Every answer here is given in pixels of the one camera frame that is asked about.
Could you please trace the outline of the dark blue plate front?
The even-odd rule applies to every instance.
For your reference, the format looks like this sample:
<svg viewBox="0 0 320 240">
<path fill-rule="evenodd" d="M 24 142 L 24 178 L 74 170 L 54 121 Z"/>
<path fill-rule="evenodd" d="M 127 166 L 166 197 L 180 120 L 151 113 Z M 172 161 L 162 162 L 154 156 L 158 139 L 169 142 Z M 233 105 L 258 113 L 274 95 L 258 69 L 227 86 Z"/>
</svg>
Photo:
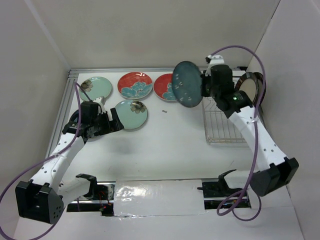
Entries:
<svg viewBox="0 0 320 240">
<path fill-rule="evenodd" d="M 196 107 L 203 99 L 201 71 L 193 62 L 182 61 L 174 68 L 171 85 L 175 98 L 184 107 Z"/>
</svg>

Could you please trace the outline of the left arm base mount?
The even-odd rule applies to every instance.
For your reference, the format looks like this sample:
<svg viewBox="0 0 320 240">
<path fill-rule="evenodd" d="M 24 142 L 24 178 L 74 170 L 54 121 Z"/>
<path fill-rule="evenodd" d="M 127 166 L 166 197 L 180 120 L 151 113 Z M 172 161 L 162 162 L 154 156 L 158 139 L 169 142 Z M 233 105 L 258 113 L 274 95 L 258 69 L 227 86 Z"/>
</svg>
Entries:
<svg viewBox="0 0 320 240">
<path fill-rule="evenodd" d="M 96 213 L 104 217 L 114 216 L 115 182 L 98 182 L 92 197 L 81 196 L 71 202 L 68 213 Z"/>
</svg>

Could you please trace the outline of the dark blue plate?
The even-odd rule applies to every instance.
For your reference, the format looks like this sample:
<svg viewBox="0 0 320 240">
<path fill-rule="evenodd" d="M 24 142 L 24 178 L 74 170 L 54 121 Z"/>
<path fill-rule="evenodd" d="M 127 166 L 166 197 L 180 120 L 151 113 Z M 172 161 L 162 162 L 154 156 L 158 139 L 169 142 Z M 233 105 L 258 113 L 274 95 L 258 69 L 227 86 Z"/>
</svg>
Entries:
<svg viewBox="0 0 320 240">
<path fill-rule="evenodd" d="M 76 110 L 69 118 L 68 125 L 78 126 L 78 125 L 81 125 L 81 123 L 82 123 L 82 115 L 80 114 L 79 110 Z"/>
<path fill-rule="evenodd" d="M 171 85 L 175 98 L 184 107 L 196 107 L 203 99 L 201 71 L 193 62 L 182 61 L 174 68 Z"/>
</svg>

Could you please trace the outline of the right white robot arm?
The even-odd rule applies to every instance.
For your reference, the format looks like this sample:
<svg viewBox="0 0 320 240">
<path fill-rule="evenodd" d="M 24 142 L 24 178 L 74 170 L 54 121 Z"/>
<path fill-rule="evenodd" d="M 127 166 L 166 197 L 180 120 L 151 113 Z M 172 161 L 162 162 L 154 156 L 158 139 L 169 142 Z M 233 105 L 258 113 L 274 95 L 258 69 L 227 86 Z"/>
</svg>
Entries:
<svg viewBox="0 0 320 240">
<path fill-rule="evenodd" d="M 212 97 L 216 106 L 240 131 L 256 157 L 258 171 L 250 175 L 250 186 L 260 197 L 287 185 L 299 168 L 295 158 L 288 158 L 277 146 L 255 114 L 248 95 L 236 90 L 229 66 L 218 64 L 201 74 L 202 94 Z"/>
</svg>

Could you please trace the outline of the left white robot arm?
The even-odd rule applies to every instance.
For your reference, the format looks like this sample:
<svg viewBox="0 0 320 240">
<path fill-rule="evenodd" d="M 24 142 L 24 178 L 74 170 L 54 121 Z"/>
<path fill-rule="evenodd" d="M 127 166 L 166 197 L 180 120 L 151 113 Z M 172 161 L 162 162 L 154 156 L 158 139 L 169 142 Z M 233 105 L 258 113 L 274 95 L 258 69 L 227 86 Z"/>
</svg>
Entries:
<svg viewBox="0 0 320 240">
<path fill-rule="evenodd" d="M 94 137 L 124 129 L 115 108 L 112 118 L 101 103 L 84 101 L 64 126 L 59 142 L 40 170 L 29 181 L 20 181 L 15 187 L 18 214 L 47 224 L 56 224 L 65 207 L 79 197 L 92 200 L 99 187 L 93 175 L 79 173 L 70 182 L 62 179 L 75 156 L 86 142 Z"/>
</svg>

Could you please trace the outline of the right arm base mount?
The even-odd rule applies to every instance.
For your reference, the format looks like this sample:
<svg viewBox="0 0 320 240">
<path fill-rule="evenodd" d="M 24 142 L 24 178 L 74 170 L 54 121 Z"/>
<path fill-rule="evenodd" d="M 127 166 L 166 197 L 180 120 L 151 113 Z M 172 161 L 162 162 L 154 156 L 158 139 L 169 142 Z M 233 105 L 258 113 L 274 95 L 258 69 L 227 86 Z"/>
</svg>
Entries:
<svg viewBox="0 0 320 240">
<path fill-rule="evenodd" d="M 197 190 L 202 191 L 204 198 L 204 209 L 213 210 L 217 209 L 219 204 L 231 194 L 234 194 L 241 188 L 230 188 L 225 180 L 219 179 L 215 181 L 203 181 L 202 186 L 197 187 Z M 237 200 L 237 196 L 232 197 L 227 200 L 226 203 L 222 205 L 222 209 L 229 209 Z M 236 208 L 250 208 L 250 200 L 247 193 L 244 194 L 241 202 Z"/>
</svg>

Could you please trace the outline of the brown rim plate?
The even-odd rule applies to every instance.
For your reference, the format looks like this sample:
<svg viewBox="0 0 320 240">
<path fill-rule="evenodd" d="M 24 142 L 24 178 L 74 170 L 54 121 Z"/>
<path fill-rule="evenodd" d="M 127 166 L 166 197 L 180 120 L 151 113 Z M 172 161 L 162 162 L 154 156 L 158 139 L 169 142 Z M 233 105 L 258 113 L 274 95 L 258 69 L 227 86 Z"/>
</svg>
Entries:
<svg viewBox="0 0 320 240">
<path fill-rule="evenodd" d="M 261 96 L 261 103 L 263 102 L 266 94 L 266 88 L 263 88 L 263 74 L 260 72 L 254 72 L 253 74 L 255 75 L 258 83 L 258 91 L 253 101 L 254 106 L 256 106 L 259 96 Z"/>
<path fill-rule="evenodd" d="M 243 91 L 247 94 L 252 104 L 257 104 L 259 84 L 256 75 L 252 72 L 243 74 L 235 84 L 236 91 Z"/>
</svg>

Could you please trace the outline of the red floral plate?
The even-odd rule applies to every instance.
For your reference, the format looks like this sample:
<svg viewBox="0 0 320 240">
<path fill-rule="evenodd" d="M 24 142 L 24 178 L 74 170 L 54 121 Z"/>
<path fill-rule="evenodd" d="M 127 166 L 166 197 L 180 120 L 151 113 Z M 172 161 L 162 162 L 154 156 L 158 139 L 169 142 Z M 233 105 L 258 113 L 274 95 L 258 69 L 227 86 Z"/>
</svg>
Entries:
<svg viewBox="0 0 320 240">
<path fill-rule="evenodd" d="M 153 90 L 153 81 L 146 73 L 129 72 L 119 79 L 117 89 L 122 97 L 139 100 Z"/>
<path fill-rule="evenodd" d="M 154 84 L 153 90 L 155 94 L 163 101 L 176 102 L 177 99 L 172 88 L 172 73 L 166 73 L 159 76 Z"/>
</svg>

